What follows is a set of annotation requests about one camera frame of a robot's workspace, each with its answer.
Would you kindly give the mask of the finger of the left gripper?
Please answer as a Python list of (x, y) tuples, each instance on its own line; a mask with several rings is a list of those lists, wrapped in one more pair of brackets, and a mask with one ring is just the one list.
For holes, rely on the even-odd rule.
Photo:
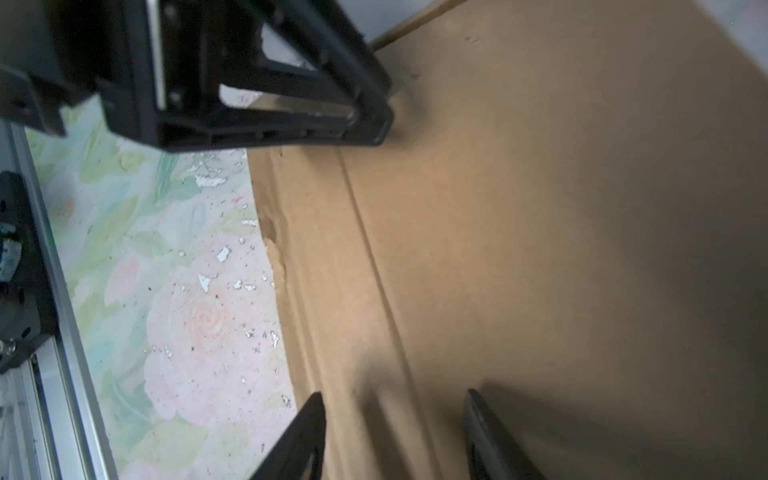
[(171, 153), (377, 146), (392, 82), (334, 1), (106, 1), (115, 134)]

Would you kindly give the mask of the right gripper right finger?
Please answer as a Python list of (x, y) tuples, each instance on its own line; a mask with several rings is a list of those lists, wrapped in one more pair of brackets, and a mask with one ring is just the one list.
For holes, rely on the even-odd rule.
[(475, 389), (469, 389), (464, 399), (463, 429), (472, 480), (545, 479)]

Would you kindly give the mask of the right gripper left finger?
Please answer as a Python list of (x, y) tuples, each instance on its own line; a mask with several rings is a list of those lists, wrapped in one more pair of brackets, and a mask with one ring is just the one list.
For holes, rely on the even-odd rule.
[(320, 480), (326, 429), (323, 397), (314, 392), (249, 479)]

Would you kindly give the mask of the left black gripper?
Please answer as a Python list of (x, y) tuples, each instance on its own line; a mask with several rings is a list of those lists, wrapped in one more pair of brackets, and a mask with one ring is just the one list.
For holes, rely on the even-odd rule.
[(2, 118), (63, 137), (62, 109), (97, 95), (112, 132), (159, 136), (161, 6), (159, 1), (2, 2)]

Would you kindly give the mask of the brown cardboard box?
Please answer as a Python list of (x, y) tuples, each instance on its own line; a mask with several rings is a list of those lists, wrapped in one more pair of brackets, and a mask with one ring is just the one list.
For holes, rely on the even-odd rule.
[(377, 148), (249, 152), (327, 479), (767, 475), (767, 79), (695, 1), (467, 1), (378, 53)]

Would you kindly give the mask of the aluminium front rail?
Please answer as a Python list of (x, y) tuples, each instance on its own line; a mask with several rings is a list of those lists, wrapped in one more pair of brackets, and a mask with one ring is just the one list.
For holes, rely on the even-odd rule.
[(57, 331), (1, 375), (4, 479), (115, 479), (116, 464), (23, 127), (2, 121), (1, 168), (23, 181)]

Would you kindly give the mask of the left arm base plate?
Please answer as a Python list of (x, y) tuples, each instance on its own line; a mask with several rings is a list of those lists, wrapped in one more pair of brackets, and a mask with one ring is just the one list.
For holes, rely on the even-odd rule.
[(1, 173), (1, 371), (59, 332), (59, 318), (23, 178)]

